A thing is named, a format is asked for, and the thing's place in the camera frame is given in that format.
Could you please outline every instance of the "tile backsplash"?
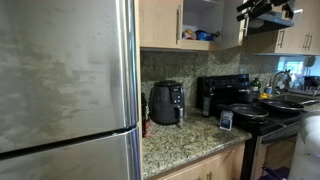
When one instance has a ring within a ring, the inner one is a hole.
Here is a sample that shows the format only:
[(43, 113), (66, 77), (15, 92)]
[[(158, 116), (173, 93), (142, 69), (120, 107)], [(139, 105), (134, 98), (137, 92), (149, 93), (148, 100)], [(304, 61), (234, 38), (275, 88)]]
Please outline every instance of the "tile backsplash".
[(196, 106), (196, 83), (200, 76), (248, 73), (265, 86), (277, 71), (279, 56), (246, 54), (243, 47), (219, 52), (141, 51), (141, 91), (149, 98), (153, 83), (175, 80), (183, 83), (185, 104)]

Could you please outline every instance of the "frying pan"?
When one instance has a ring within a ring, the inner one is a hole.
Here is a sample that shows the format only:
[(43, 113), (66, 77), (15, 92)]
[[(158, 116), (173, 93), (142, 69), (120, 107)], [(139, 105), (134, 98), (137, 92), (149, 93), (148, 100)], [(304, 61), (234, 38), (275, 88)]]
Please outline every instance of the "frying pan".
[(295, 103), (291, 101), (279, 100), (279, 99), (262, 99), (262, 106), (273, 109), (280, 112), (295, 113), (304, 110), (304, 104), (320, 103), (320, 100), (309, 100), (301, 103)]
[(248, 104), (231, 104), (229, 109), (243, 118), (255, 121), (265, 121), (268, 116), (268, 111)]

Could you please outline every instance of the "sink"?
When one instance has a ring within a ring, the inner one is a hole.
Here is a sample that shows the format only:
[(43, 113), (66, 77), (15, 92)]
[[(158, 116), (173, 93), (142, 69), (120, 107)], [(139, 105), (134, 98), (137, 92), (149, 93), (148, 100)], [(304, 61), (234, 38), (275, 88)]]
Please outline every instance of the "sink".
[(305, 97), (301, 95), (295, 95), (295, 94), (282, 94), (282, 95), (275, 95), (272, 97), (272, 99), (281, 99), (281, 100), (286, 100), (286, 101), (291, 101), (295, 103), (301, 103), (309, 100), (315, 100), (312, 97)]

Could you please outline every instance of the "refrigerator door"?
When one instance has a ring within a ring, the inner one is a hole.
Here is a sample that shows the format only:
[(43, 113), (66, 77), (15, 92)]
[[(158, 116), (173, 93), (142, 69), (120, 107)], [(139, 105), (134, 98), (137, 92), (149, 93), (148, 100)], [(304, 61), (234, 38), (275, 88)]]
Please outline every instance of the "refrigerator door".
[(0, 161), (1, 180), (138, 180), (137, 128), (125, 134)]
[(135, 126), (132, 0), (0, 0), (0, 153)]

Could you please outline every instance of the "kitchen faucet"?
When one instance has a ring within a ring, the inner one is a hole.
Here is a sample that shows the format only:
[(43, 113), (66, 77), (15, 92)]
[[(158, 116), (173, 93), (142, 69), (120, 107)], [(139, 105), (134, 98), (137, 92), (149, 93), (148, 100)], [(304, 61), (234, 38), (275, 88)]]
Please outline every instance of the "kitchen faucet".
[(278, 73), (276, 73), (273, 77), (273, 82), (272, 82), (272, 94), (275, 94), (275, 90), (276, 90), (276, 86), (277, 86), (277, 76), (280, 74), (284, 74), (284, 75), (288, 75), (288, 80), (287, 82), (290, 84), (291, 82), (291, 76), (290, 76), (290, 70), (284, 70), (284, 71), (280, 71)]

